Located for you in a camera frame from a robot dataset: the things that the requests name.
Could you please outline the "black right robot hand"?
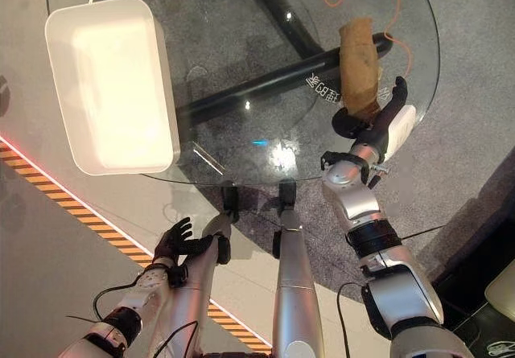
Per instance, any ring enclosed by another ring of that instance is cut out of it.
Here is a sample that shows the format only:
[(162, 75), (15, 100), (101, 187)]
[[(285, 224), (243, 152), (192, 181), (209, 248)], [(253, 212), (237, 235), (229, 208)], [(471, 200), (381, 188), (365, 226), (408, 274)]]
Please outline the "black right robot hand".
[(378, 162), (383, 163), (389, 143), (389, 126), (402, 107), (406, 105), (407, 95), (406, 79), (397, 76), (391, 100), (372, 122), (362, 121), (358, 117), (351, 116), (346, 108), (342, 108), (332, 117), (332, 128), (341, 137), (354, 139), (355, 145), (367, 144), (374, 148), (378, 154)]

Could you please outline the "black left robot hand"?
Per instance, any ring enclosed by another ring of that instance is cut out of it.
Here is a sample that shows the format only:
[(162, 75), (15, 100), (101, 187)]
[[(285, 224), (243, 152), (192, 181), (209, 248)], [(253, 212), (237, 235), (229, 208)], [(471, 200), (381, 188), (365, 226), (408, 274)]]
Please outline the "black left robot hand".
[(185, 217), (162, 235), (154, 249), (152, 263), (176, 266), (179, 264), (180, 256), (201, 255), (209, 248), (213, 239), (213, 235), (201, 238), (192, 236), (191, 218)]

